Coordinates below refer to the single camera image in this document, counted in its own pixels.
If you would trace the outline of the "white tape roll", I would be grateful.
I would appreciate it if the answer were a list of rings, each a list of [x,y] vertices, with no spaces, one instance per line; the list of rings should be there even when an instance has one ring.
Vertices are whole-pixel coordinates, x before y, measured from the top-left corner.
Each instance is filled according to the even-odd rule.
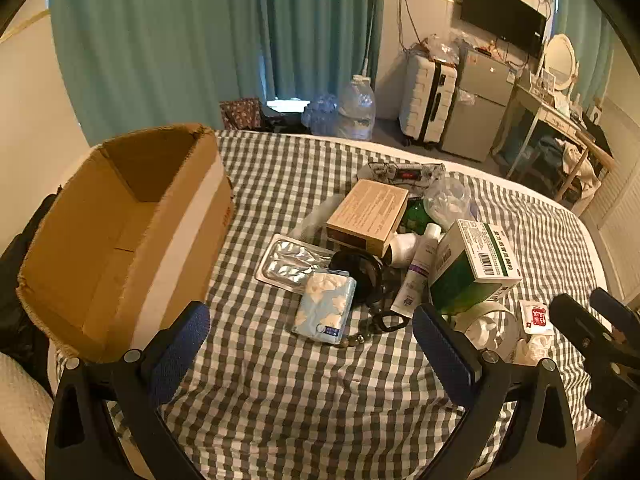
[[[496,352],[501,359],[512,359],[521,339],[521,323],[502,304],[484,301],[454,317],[454,329],[472,342],[477,350]]]

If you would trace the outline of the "red white sachet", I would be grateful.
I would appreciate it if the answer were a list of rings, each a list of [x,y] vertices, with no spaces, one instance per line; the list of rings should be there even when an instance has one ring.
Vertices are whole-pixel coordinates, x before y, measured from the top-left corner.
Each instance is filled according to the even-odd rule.
[[[520,301],[523,330],[527,335],[551,336],[554,333],[546,304],[533,300]]]

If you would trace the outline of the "white purple cream tube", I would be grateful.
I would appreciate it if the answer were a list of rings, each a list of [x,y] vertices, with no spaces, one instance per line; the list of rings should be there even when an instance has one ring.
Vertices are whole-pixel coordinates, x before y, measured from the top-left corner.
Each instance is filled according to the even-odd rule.
[[[409,264],[404,280],[400,286],[390,310],[411,318],[414,309],[422,302],[425,287],[428,284],[433,261],[442,228],[436,223],[429,223],[420,242],[412,263]]]

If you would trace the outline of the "green white medicine box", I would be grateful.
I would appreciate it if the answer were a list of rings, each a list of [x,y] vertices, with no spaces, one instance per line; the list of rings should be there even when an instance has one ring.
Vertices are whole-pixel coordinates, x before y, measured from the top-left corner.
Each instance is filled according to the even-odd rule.
[[[442,314],[457,315],[497,301],[522,280],[502,226],[459,219],[440,240],[428,287]]]

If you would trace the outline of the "black round object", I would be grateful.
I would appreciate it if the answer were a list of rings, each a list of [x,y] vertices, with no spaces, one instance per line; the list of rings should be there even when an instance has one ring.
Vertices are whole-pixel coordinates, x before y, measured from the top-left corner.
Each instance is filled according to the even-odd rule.
[[[357,304],[371,307],[381,299],[384,266],[379,258],[359,249],[344,248],[332,256],[329,269],[346,272],[356,281],[354,301]]]

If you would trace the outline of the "blue floral tissue pack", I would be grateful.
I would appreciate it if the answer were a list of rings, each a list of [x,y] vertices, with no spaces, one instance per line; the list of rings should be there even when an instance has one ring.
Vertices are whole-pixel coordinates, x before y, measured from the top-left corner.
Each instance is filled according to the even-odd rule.
[[[298,305],[292,332],[299,337],[338,346],[354,301],[357,282],[346,271],[311,274]]]

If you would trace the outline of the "green snack wrapper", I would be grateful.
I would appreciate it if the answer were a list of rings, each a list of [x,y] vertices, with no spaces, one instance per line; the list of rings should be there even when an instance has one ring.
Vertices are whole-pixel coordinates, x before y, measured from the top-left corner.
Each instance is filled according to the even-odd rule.
[[[407,209],[400,220],[398,232],[423,235],[427,225],[432,221],[424,209],[422,198],[408,200]]]

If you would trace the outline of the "tan medicine box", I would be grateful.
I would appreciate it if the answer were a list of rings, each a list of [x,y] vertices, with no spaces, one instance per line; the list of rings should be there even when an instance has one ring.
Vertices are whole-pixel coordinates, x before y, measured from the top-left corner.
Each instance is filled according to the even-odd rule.
[[[332,242],[382,258],[408,204],[409,192],[386,183],[358,180],[326,222]]]

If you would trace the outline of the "silver blister pack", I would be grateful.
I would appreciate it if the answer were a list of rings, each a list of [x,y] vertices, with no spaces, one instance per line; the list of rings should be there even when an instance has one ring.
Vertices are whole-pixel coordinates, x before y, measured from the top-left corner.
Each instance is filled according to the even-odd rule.
[[[332,250],[274,234],[259,261],[255,278],[301,295],[311,274],[326,270],[332,256]]]

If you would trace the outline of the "white plastic bottle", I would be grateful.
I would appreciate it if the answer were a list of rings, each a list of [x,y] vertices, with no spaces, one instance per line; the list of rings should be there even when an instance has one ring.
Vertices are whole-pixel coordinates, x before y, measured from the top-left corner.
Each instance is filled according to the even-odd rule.
[[[396,269],[408,268],[409,264],[412,263],[420,238],[419,234],[413,232],[396,233],[390,241],[385,254],[387,264]]]

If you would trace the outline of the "clear bag of cotton pads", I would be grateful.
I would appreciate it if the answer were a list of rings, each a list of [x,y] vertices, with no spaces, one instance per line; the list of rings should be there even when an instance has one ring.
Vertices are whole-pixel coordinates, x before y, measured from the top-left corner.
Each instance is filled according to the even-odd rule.
[[[444,231],[457,220],[477,221],[477,204],[470,190],[457,178],[445,176],[434,181],[423,195],[426,214]]]

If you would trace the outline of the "white textured pillow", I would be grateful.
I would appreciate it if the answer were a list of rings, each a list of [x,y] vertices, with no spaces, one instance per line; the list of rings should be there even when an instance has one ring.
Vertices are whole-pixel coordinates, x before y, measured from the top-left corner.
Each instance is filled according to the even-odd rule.
[[[1,355],[1,435],[34,479],[44,478],[53,401],[20,364]]]

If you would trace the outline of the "oval vanity mirror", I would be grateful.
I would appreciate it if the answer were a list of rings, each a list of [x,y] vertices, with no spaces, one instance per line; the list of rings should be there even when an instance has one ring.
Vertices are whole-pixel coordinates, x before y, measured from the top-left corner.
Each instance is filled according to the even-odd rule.
[[[544,46],[537,76],[552,82],[554,91],[568,90],[577,80],[579,62],[570,37],[555,34]]]

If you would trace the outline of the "white suitcase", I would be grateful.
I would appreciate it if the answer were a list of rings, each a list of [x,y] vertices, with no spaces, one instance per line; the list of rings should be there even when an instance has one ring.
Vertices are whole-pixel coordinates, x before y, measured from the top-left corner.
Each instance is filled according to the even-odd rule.
[[[458,71],[414,54],[407,62],[399,112],[401,132],[410,141],[438,143],[445,130]]]

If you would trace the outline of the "black wall television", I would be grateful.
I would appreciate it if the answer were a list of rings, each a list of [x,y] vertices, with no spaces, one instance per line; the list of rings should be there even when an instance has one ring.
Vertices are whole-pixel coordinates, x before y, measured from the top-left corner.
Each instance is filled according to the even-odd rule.
[[[462,0],[460,18],[538,58],[547,19],[522,0]]]

